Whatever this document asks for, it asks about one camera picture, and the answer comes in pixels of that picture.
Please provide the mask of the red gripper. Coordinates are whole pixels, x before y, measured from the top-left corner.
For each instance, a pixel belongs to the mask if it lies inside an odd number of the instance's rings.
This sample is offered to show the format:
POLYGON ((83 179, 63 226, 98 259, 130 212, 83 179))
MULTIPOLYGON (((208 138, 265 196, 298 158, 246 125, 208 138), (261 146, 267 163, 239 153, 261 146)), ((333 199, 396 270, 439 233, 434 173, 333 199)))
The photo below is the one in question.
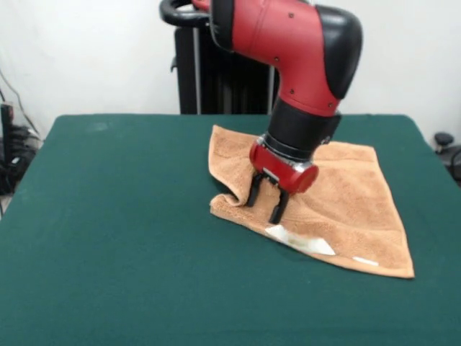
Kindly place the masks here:
POLYGON ((253 207, 264 178, 280 189, 279 202, 273 208, 270 223, 279 223, 289 202, 289 194, 304 193, 316 181, 319 168, 311 161, 293 161, 273 151, 265 137, 259 136, 251 146, 250 162, 256 172, 252 177, 246 206, 253 207))

